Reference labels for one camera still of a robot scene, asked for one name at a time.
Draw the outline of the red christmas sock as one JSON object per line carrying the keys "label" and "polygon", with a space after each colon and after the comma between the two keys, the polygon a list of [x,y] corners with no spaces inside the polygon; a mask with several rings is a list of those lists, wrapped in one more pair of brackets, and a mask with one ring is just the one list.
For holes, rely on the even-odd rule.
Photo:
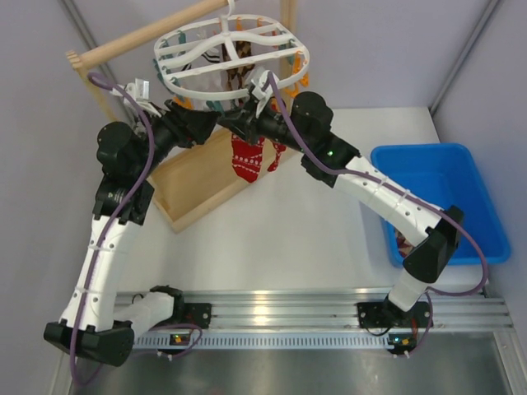
{"label": "red christmas sock", "polygon": [[267,168],[268,172],[273,172],[278,168],[280,164],[280,160],[282,158],[282,154],[287,150],[287,147],[283,144],[273,142],[273,149],[274,149],[274,158],[271,164]]}
{"label": "red christmas sock", "polygon": [[231,135],[231,167],[236,175],[248,183],[259,177],[263,161],[264,139],[260,138],[254,145]]}

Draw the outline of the white plastic sock hanger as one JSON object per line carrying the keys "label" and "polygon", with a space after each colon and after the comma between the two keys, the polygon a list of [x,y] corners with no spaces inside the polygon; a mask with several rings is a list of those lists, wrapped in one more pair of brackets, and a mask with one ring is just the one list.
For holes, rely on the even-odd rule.
{"label": "white plastic sock hanger", "polygon": [[[178,31],[203,27],[208,31],[208,39],[192,41],[188,35],[186,44],[179,44]],[[223,63],[207,65],[182,71],[181,68],[199,58],[206,50],[223,45]],[[235,50],[236,41],[249,41],[253,55],[239,58]],[[254,68],[262,67],[277,75],[277,87],[284,95],[294,98],[310,83],[310,53],[294,33],[279,21],[252,14],[228,12],[217,18],[197,21],[173,30],[160,37],[154,45],[154,63],[157,76],[165,88],[173,95],[180,94],[192,99],[205,100],[208,105],[220,102],[222,110],[240,105],[249,95],[245,84],[238,88],[233,83],[233,91],[191,91],[184,89],[186,77],[196,77],[207,72],[222,70],[222,86],[226,88],[226,70],[232,67],[253,63]]]}

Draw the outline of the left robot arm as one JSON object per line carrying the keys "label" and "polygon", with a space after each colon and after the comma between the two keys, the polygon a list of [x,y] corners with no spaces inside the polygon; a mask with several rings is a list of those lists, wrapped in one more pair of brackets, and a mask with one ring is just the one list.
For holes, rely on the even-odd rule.
{"label": "left robot arm", "polygon": [[103,178],[96,191],[90,242],[67,308],[44,329],[47,342],[72,358],[121,366],[143,333],[185,320],[184,294],[170,286],[152,287],[119,313],[114,303],[129,250],[153,198],[148,177],[173,148],[204,144],[220,116],[168,100],[159,115],[148,117],[152,130],[144,135],[120,121],[99,131],[96,158]]}

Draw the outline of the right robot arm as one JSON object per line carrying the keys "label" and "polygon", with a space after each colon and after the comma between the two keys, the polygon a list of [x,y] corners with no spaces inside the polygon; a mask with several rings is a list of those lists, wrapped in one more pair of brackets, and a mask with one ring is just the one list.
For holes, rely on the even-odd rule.
{"label": "right robot arm", "polygon": [[403,270],[389,294],[368,309],[361,327],[367,330],[414,326],[415,305],[433,285],[458,248],[464,213],[444,210],[420,200],[382,174],[359,150],[331,130],[333,111],[321,95],[300,93],[289,115],[266,105],[257,110],[249,99],[219,118],[219,124],[245,142],[266,137],[299,151],[301,166],[312,178],[356,198],[388,221],[412,245]]}

